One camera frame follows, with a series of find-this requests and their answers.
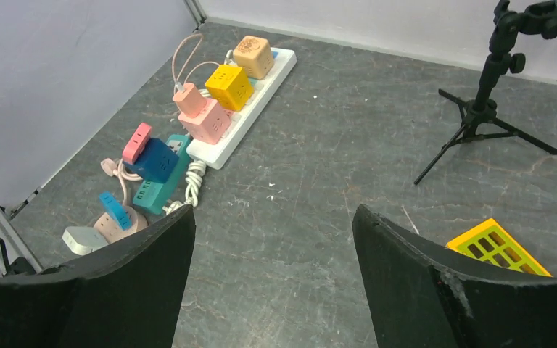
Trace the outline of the light blue plug adapter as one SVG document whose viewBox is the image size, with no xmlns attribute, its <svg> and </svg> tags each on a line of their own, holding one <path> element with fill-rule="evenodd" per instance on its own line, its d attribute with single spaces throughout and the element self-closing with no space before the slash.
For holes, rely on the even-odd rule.
<svg viewBox="0 0 557 348">
<path fill-rule="evenodd" d="M 122 230 L 132 226 L 131 218 L 124 206 L 110 192 L 105 191 L 99 195 L 104 211 L 117 223 Z"/>
</svg>

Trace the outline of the pink cube socket adapter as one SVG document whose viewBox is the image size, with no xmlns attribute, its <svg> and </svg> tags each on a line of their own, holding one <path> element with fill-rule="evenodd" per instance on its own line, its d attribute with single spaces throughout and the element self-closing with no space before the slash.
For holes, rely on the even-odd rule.
<svg viewBox="0 0 557 348">
<path fill-rule="evenodd" d="M 178 120 L 189 135 L 206 144 L 217 144 L 231 126 L 234 112 L 225 109 L 217 100 L 206 98 L 206 105 L 195 117 L 181 113 Z"/>
</svg>

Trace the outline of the yellow toy brick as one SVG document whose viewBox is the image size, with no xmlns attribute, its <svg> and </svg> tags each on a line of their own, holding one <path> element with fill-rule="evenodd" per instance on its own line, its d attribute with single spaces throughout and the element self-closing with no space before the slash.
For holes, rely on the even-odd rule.
<svg viewBox="0 0 557 348">
<path fill-rule="evenodd" d="M 456 236 L 445 246 L 464 256 L 501 268 L 552 277 L 550 272 L 493 218 Z"/>
</svg>

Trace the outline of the round pink socket hub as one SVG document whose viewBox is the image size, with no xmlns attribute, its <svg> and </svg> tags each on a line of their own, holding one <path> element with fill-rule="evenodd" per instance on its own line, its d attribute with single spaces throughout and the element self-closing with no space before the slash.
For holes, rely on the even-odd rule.
<svg viewBox="0 0 557 348">
<path fill-rule="evenodd" d="M 134 208 L 125 206 L 125 211 L 131 222 L 131 226 L 128 229 L 123 230 L 119 223 L 112 219 L 107 212 L 102 214 L 95 222 L 94 228 L 105 238 L 108 244 L 144 230 L 149 225 L 147 219 Z"/>
</svg>

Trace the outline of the tan cube socket adapter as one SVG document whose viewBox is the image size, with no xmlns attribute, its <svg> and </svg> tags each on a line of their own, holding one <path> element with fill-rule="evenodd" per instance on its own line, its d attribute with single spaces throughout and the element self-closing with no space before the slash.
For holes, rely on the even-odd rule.
<svg viewBox="0 0 557 348">
<path fill-rule="evenodd" d="M 274 66 L 273 52 L 266 38 L 245 36 L 233 50 L 233 58 L 249 78 L 263 79 Z"/>
</svg>

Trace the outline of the white square plug adapter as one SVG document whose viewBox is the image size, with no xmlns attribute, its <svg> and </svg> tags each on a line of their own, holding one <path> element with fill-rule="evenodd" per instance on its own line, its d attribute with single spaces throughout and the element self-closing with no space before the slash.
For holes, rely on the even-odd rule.
<svg viewBox="0 0 557 348">
<path fill-rule="evenodd" d="M 72 253 L 80 256 L 108 245 L 105 237 L 97 229 L 87 226 L 67 227 L 62 234 L 62 240 Z"/>
</svg>

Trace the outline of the teal power strip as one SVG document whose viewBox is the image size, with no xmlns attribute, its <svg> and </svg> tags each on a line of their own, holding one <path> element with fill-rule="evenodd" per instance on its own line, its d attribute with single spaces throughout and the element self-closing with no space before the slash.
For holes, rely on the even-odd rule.
<svg viewBox="0 0 557 348">
<path fill-rule="evenodd" d="M 190 143 L 191 138 L 185 135 L 173 134 L 168 137 L 166 144 L 178 155 L 179 160 L 165 183 L 152 181 L 141 183 L 132 198 L 134 206 L 154 215 L 160 215 L 163 212 L 163 207 L 176 191 L 191 163 L 191 157 L 186 151 Z"/>
</svg>

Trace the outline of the pink plug adapter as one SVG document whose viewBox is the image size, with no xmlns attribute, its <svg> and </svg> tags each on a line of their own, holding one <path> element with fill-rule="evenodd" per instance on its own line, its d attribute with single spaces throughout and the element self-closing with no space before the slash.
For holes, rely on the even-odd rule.
<svg viewBox="0 0 557 348">
<path fill-rule="evenodd" d="M 122 160 L 125 163 L 134 164 L 151 138 L 151 134 L 152 126 L 147 123 L 140 123 L 123 148 Z"/>
</svg>

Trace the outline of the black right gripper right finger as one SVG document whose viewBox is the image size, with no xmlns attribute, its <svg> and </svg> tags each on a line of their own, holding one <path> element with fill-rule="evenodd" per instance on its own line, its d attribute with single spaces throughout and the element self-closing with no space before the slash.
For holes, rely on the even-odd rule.
<svg viewBox="0 0 557 348">
<path fill-rule="evenodd" d="M 557 278 L 474 260 L 364 204 L 352 234 L 380 347 L 557 347 Z"/>
</svg>

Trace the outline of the white long power strip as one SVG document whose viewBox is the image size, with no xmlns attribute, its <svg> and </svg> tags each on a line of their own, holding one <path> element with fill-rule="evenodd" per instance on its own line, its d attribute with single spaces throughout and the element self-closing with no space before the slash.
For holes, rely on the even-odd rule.
<svg viewBox="0 0 557 348">
<path fill-rule="evenodd" d="M 187 153 L 193 160 L 204 162 L 208 167 L 219 170 L 234 153 L 237 146 L 247 135 L 261 112 L 285 81 L 297 63 L 296 54 L 290 49 L 273 47 L 275 64 L 270 72 L 262 79 L 253 83 L 254 93 L 243 108 L 232 114 L 232 124 L 227 134 L 216 144 L 207 144 L 193 140 Z"/>
</svg>

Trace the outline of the light pink charger plug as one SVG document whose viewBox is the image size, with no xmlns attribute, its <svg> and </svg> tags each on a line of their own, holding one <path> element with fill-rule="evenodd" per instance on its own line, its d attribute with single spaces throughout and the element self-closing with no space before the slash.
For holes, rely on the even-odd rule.
<svg viewBox="0 0 557 348">
<path fill-rule="evenodd" d="M 177 82 L 173 102 L 185 116 L 196 117 L 204 109 L 206 98 L 193 83 Z"/>
</svg>

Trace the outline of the dark blue cube socket adapter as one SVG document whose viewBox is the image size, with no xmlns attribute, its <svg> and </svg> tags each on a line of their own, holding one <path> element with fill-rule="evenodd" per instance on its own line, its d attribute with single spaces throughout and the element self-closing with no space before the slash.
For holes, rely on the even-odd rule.
<svg viewBox="0 0 557 348">
<path fill-rule="evenodd" d="M 165 183 L 178 164 L 179 156 L 163 141 L 150 138 L 133 163 L 124 166 L 146 181 Z"/>
</svg>

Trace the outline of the yellow cube socket adapter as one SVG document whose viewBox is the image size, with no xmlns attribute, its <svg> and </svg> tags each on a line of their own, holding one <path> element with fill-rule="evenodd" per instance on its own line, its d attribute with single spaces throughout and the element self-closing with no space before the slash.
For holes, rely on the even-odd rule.
<svg viewBox="0 0 557 348">
<path fill-rule="evenodd" d="M 232 65 L 219 65 L 205 82 L 205 88 L 222 107 L 236 112 L 254 93 L 244 69 Z"/>
</svg>

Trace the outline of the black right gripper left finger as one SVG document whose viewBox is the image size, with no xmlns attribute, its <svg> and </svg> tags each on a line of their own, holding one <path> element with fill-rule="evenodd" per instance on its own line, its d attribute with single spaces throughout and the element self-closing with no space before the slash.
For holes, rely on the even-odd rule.
<svg viewBox="0 0 557 348">
<path fill-rule="evenodd" d="M 195 236 L 183 206 L 91 254 L 0 278 L 0 347 L 170 347 Z"/>
</svg>

